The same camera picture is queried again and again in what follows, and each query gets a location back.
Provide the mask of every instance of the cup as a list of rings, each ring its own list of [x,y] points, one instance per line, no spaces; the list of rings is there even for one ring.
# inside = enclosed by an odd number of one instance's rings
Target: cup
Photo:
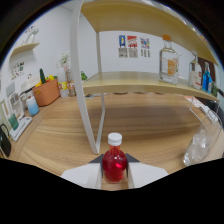
[[[221,130],[222,121],[214,111],[209,110],[187,147],[184,164],[190,166],[200,163],[213,148]]]
[[[15,113],[13,113],[8,120],[9,120],[9,123],[11,124],[13,130],[15,131],[19,126],[19,123],[16,119]]]

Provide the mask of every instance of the wooden table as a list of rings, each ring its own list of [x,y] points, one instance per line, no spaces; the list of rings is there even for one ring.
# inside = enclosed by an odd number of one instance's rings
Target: wooden table
[[[86,99],[86,103],[96,138],[101,100],[94,97]],[[181,95],[105,95],[106,117],[100,154],[109,148],[108,134],[119,132],[123,136],[121,150],[142,163],[164,168],[169,174],[183,169],[185,150],[200,125],[189,111],[189,104]],[[205,116],[198,108],[193,110],[200,118]],[[223,137],[222,132],[204,161],[222,157]],[[91,152],[77,98],[66,97],[40,108],[18,142],[13,142],[9,159],[61,176],[65,170],[85,165],[98,156]],[[127,178],[120,184],[108,184],[103,179],[102,189],[128,189]]]

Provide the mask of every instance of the white wall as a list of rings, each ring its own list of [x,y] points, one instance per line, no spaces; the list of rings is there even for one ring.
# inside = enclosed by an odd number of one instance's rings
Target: white wall
[[[57,75],[56,63],[59,63],[62,53],[70,51],[71,15],[72,13],[69,10],[58,6],[31,24],[39,28],[35,42],[38,41],[40,44],[33,50],[20,53],[11,58],[10,55],[14,47],[9,51],[1,68],[3,77],[0,100],[6,98],[5,89],[12,82],[11,67],[17,63],[24,62],[24,75],[14,80],[16,92],[19,94],[21,93],[21,84],[27,80],[28,74],[39,77],[39,71],[42,68],[45,77],[49,74]],[[26,40],[26,36],[27,34],[23,33],[17,39],[16,46],[20,46],[22,41]]]
[[[118,57],[119,35],[137,36],[138,58]],[[150,40],[150,58],[141,56],[140,37],[149,38]],[[173,43],[172,46],[179,55],[180,76],[188,79],[189,63],[193,59],[192,54],[178,44]],[[163,47],[164,43],[162,38],[154,35],[130,31],[100,32],[102,71],[142,71],[159,73],[159,51]],[[84,16],[80,17],[79,26],[79,63],[80,69],[86,73],[88,78],[98,72],[96,34]]]
[[[119,35],[137,36],[138,58],[119,58]],[[150,58],[141,56],[140,38],[149,38]],[[103,72],[109,71],[140,71],[159,73],[159,51],[164,47],[161,37],[154,35],[130,32],[130,31],[108,31],[100,33],[100,47]],[[180,76],[188,79],[189,63],[192,61],[192,53],[178,44],[172,43],[173,49],[179,55]]]
[[[98,73],[96,32],[84,16],[79,19],[78,42],[80,71],[90,78]]]

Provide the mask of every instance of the orange pot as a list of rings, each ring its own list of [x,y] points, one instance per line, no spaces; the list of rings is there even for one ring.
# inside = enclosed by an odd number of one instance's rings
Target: orange pot
[[[58,79],[34,87],[32,90],[39,107],[53,103],[60,96]]]

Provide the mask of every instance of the wooden shelf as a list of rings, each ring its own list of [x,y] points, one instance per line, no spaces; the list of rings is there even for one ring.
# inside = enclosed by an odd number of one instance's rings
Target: wooden shelf
[[[178,79],[177,85],[159,81],[159,74],[148,72],[102,72],[83,83],[84,94],[114,92],[162,92],[201,97],[219,102],[211,94],[188,86],[187,80]]]
[[[22,45],[22,46],[16,47],[16,48],[13,50],[13,52],[12,52],[12,54],[11,54],[10,57],[12,57],[12,56],[14,56],[14,55],[17,55],[17,54],[20,54],[20,53],[22,53],[22,52],[24,52],[24,51],[33,50],[33,49],[34,49],[37,45],[39,45],[39,44],[40,44],[40,43],[37,42],[37,43],[26,44],[26,45]]]
[[[96,32],[135,31],[161,38],[168,34],[172,42],[189,51],[195,50],[198,57],[217,64],[211,51],[192,29],[151,5],[127,0],[98,0],[84,3],[81,12]]]

